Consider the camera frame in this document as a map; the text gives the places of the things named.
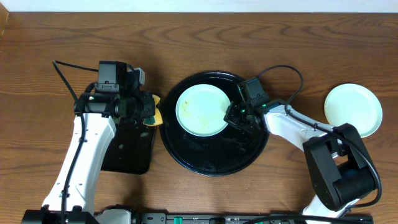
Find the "light blue plate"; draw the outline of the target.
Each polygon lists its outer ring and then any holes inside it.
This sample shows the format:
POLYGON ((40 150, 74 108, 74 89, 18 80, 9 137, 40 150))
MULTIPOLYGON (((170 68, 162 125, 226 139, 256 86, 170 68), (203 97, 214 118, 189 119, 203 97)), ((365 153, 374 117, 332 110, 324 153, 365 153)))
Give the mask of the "light blue plate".
POLYGON ((349 123, 362 138, 374 134, 382 123, 382 106, 366 87, 345 83, 332 89, 325 98, 324 114, 333 126, 349 123))
POLYGON ((199 84, 187 88, 178 98, 175 115, 179 125, 198 137, 210 137, 227 127, 224 121, 231 102, 220 88, 199 84))

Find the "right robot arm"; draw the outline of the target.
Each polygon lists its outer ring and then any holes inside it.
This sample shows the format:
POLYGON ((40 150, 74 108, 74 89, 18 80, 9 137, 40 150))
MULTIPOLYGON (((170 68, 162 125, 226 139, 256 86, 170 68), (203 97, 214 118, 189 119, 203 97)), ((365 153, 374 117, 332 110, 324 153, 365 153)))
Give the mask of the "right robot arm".
POLYGON ((241 100, 231 102, 224 120, 252 134, 265 129, 305 154, 316 196, 303 215, 341 218, 358 201, 377 190, 381 180, 357 131, 351 124, 319 123, 282 100, 269 100, 258 78, 237 85, 241 100))

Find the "yellow green sponge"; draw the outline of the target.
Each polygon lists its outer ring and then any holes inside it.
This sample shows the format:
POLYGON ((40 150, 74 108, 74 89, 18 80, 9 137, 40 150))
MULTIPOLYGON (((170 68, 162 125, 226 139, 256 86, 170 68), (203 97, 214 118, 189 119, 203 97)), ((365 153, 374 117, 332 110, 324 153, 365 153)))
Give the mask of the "yellow green sponge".
POLYGON ((160 113, 160 110, 158 109, 158 105, 160 103, 160 97, 157 95, 152 95, 152 97, 154 99, 154 104, 155 104, 154 108, 155 114, 150 118, 144 119, 143 124, 146 126, 159 126, 163 123, 162 115, 160 113))

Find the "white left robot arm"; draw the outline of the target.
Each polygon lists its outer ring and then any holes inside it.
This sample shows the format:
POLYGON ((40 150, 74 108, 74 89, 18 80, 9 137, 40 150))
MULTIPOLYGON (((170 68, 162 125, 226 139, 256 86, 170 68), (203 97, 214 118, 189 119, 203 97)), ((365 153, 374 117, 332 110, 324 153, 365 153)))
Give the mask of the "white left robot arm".
POLYGON ((70 146, 50 193, 38 210, 26 210, 23 223, 133 223, 130 208, 112 206, 95 213, 95 192, 107 150, 150 150, 158 98, 140 87, 141 68, 101 61, 90 83, 75 100, 70 146))

